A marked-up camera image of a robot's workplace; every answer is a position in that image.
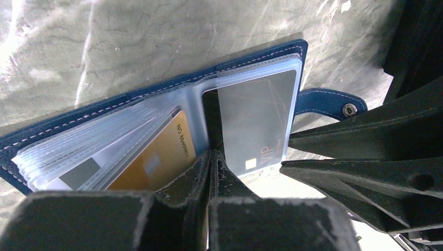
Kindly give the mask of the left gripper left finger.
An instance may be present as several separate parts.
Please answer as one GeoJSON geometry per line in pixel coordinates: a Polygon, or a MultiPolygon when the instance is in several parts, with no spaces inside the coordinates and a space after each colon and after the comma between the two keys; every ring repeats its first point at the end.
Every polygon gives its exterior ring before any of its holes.
{"type": "Polygon", "coordinates": [[[205,250],[211,151],[150,191],[44,191],[29,195],[1,250],[205,250]]]}

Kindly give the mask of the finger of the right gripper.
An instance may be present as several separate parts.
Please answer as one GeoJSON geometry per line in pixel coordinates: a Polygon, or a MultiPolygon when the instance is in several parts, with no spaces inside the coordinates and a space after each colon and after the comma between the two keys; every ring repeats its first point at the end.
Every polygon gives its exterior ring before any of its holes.
{"type": "Polygon", "coordinates": [[[341,122],[293,133],[289,147],[331,158],[442,156],[442,78],[341,122]]]}
{"type": "Polygon", "coordinates": [[[442,159],[324,159],[282,162],[309,185],[385,233],[442,228],[442,159]]]}

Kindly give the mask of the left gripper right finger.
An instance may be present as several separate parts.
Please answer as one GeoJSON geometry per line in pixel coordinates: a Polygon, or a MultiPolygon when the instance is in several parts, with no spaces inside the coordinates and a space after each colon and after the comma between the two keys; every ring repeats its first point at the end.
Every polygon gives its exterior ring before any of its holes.
{"type": "Polygon", "coordinates": [[[210,250],[359,250],[346,212],[328,199],[261,198],[212,151],[210,250]]]}

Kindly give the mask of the orange credit card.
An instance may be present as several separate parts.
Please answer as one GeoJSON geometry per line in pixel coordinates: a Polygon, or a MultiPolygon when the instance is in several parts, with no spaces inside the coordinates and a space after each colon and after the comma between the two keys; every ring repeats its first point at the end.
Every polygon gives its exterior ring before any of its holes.
{"type": "Polygon", "coordinates": [[[107,189],[156,191],[181,175],[195,160],[188,121],[181,110],[107,189]]]}

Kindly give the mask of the black VIP credit card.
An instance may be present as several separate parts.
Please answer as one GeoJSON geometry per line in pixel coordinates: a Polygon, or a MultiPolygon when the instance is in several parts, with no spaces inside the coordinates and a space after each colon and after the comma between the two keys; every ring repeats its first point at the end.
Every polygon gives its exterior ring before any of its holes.
{"type": "Polygon", "coordinates": [[[236,176],[283,160],[297,90],[297,71],[286,70],[203,93],[211,148],[236,176]]]}

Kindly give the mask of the grey credit card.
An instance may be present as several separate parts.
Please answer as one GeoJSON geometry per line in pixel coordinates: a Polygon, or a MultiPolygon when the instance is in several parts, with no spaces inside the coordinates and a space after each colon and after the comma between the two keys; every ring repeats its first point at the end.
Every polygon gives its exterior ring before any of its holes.
{"type": "Polygon", "coordinates": [[[67,184],[67,186],[71,189],[76,190],[89,178],[91,178],[99,169],[100,166],[97,164],[97,162],[93,158],[89,158],[70,171],[61,175],[59,179],[67,184]]]}

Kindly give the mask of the blue card holder wallet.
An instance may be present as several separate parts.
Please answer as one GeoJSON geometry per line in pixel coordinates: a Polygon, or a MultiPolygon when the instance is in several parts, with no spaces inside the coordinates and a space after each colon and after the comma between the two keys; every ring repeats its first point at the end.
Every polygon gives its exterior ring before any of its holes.
{"type": "MultiPolygon", "coordinates": [[[[358,96],[325,88],[301,90],[307,49],[303,39],[281,43],[9,133],[1,137],[1,177],[24,195],[43,190],[108,190],[181,110],[186,114],[197,160],[205,151],[216,150],[209,141],[203,93],[286,70],[297,71],[298,84],[287,148],[297,115],[317,113],[343,121],[366,112],[367,104],[358,96]],[[78,189],[59,179],[89,158],[100,169],[78,189]]],[[[263,169],[279,167],[281,162],[263,169]]]]}

